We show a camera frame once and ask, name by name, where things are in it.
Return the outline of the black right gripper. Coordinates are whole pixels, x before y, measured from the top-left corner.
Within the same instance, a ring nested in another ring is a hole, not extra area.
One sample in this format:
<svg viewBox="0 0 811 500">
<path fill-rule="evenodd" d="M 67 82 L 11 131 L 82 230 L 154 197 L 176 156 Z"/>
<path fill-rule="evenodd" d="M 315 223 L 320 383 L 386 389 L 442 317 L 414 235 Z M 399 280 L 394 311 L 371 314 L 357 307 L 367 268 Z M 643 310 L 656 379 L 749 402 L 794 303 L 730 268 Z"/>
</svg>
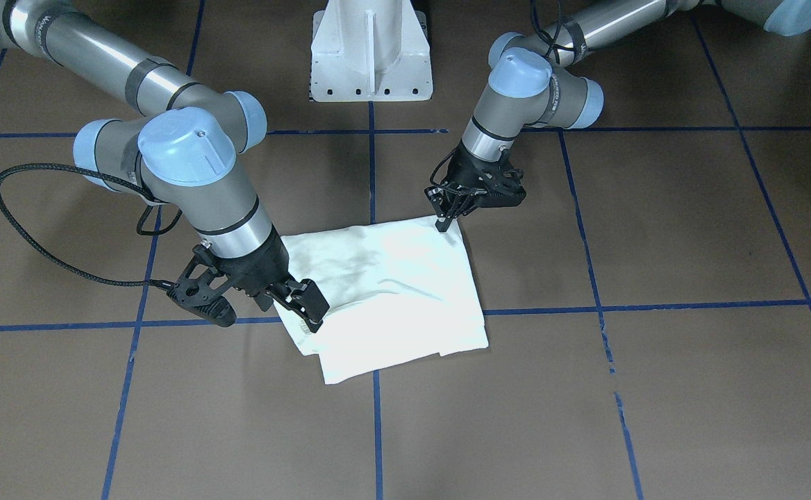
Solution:
<svg viewBox="0 0 811 500">
<path fill-rule="evenodd" d="M 259 299 L 258 295 L 270 289 L 276 304 L 294 313 L 308 332 L 316 333 L 323 325 L 330 309 L 328 301 L 311 279 L 291 279 L 289 256 L 278 233 L 270 233 L 262 246 L 238 258 L 221 258 L 203 244 L 196 244 L 192 252 L 193 257 L 180 278 L 167 289 L 167 296 L 181 309 L 216 326 L 229 327 L 237 315 L 225 298 L 225 291 L 238 289 L 266 311 L 273 300 Z M 282 285 L 285 292 L 279 294 Z"/>
</svg>

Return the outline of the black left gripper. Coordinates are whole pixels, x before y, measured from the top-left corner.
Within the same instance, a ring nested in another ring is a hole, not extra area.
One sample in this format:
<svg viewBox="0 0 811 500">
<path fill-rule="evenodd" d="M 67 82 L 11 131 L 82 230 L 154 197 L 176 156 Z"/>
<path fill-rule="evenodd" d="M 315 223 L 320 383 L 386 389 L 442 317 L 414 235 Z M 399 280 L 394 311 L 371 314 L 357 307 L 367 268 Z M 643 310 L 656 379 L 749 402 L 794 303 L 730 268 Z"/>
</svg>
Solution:
<svg viewBox="0 0 811 500">
<path fill-rule="evenodd" d="M 436 229 L 447 232 L 452 222 L 477 208 L 514 208 L 526 198 L 524 173 L 510 164 L 510 153 L 494 162 L 477 158 L 463 143 L 446 157 L 446 175 L 430 180 L 425 195 L 437 213 Z"/>
</svg>

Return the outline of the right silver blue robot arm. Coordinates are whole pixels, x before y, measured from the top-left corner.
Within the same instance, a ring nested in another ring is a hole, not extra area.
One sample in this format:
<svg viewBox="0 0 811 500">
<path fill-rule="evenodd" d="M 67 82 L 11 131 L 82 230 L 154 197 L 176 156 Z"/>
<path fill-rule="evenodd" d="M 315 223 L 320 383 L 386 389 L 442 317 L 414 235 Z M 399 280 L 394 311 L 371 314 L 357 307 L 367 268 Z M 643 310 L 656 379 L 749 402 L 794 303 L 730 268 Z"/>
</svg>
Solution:
<svg viewBox="0 0 811 500">
<path fill-rule="evenodd" d="M 140 114 L 86 124 L 74 139 L 74 165 L 35 162 L 0 173 L 0 211 L 40 253 L 1 193 L 3 182 L 28 170 L 76 173 L 148 208 L 171 203 L 199 234 L 177 281 L 147 281 L 181 309 L 227 327 L 236 313 L 225 297 L 237 289 L 261 310 L 291 311 L 311 333 L 329 310 L 319 286 L 297 281 L 289 256 L 237 156 L 268 130 L 252 94 L 219 94 L 174 66 L 99 26 L 68 1 L 0 1 L 0 48 L 66 67 Z"/>
</svg>

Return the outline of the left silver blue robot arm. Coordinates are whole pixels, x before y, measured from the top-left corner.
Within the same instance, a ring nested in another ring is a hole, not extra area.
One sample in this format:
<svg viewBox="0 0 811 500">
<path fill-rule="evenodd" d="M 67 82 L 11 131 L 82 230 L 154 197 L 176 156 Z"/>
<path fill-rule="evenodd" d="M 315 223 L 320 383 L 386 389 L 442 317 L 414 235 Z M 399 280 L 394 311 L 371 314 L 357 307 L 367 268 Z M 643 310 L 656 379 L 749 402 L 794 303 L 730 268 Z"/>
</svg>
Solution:
<svg viewBox="0 0 811 500">
<path fill-rule="evenodd" d="M 457 147 L 444 158 L 446 174 L 425 190 L 436 229 L 447 232 L 478 208 L 514 208 L 526 198 L 523 173 L 510 150 L 525 128 L 583 129 L 603 110 L 601 86 L 571 75 L 570 65 L 611 47 L 641 28 L 692 10 L 699 1 L 597 1 L 533 34 L 505 33 L 488 53 L 490 76 Z"/>
</svg>

